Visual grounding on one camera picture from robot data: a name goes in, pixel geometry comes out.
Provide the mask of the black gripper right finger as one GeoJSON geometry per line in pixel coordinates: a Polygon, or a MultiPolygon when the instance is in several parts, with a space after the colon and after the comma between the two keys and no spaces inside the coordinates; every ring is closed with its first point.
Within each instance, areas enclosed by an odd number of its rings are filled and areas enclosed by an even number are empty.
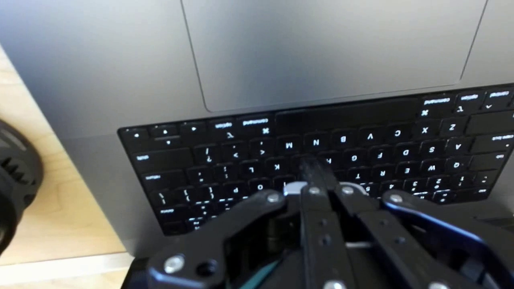
{"type": "Polygon", "coordinates": [[[307,156],[302,179],[342,219],[340,230],[360,230],[385,264],[385,275],[405,289],[514,289],[512,227],[456,214],[443,206],[389,190],[379,200],[357,184],[339,182],[326,163],[307,156]]]}

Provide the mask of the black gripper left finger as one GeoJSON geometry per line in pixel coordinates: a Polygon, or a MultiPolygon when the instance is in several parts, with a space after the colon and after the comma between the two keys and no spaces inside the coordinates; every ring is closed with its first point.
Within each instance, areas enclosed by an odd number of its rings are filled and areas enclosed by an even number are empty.
{"type": "Polygon", "coordinates": [[[259,192],[199,230],[135,259],[127,289],[234,289],[283,256],[278,230],[287,200],[259,192]]]}

